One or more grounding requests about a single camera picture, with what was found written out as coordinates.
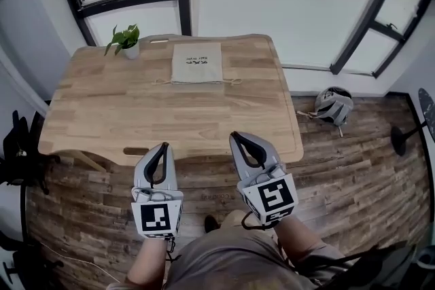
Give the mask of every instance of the green plant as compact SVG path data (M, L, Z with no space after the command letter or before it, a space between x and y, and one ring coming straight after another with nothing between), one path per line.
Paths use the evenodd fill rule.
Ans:
M114 28L114 31L113 31L114 37L109 42L109 44L106 46L106 52L104 53L104 55L107 54L107 52L110 49L110 46L113 43L118 44L118 47L115 50L115 55L118 54L118 52L122 48L131 48L137 44L137 40L139 39L139 28L137 28L137 24L132 24L132 25L128 26L126 31L115 33L117 26L118 25L116 25Z

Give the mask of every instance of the shoe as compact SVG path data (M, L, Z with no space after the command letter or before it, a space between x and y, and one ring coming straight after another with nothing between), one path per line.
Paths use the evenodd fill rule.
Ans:
M204 219L205 233L209 233L214 230L218 230L220 225L217 223L216 219L211 215L207 215Z

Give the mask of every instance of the potted plant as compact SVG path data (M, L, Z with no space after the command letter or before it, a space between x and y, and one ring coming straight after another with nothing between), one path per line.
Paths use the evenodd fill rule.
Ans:
M139 44L137 43L137 40L139 39L139 28L137 28L137 24L128 26L126 31L115 33L117 26L118 25L114 28L114 37L106 46L106 52L104 55L107 54L113 43L117 43L118 47L115 50L115 55L123 49L128 59L136 59L139 56Z

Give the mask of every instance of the wooden floor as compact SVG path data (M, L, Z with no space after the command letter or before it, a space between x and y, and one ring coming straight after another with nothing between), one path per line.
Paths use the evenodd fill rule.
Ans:
M293 98L295 110L312 111L314 98ZM428 171L418 133L397 156L389 142L392 124L415 123L401 97L356 98L344 137L338 129L298 115L304 158L288 165L300 203L295 214L344 254L399 240L417 240L430 220ZM133 168L98 158L108 173L85 164L54 165L47 173L50 195L29 189L31 236L55 251L94 262L122 280L142 239L131 213ZM190 158L175 164L184 192L181 237L176 252L203 234L203 219L219 220L233 209L247 211L236 191L231 158ZM46 250L49 259L58 259ZM104 289L112 280L100 270L62 260L60 280L68 289Z

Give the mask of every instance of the gray shirt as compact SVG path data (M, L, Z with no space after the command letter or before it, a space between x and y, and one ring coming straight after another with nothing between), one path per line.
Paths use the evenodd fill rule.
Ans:
M180 255L171 264L166 290L309 290L344 270L334 267L311 274L297 274L285 264L272 238L242 227L212 231L184 247ZM300 262L313 255L332 259L343 257L334 247L320 243ZM107 289L137 288L117 283Z

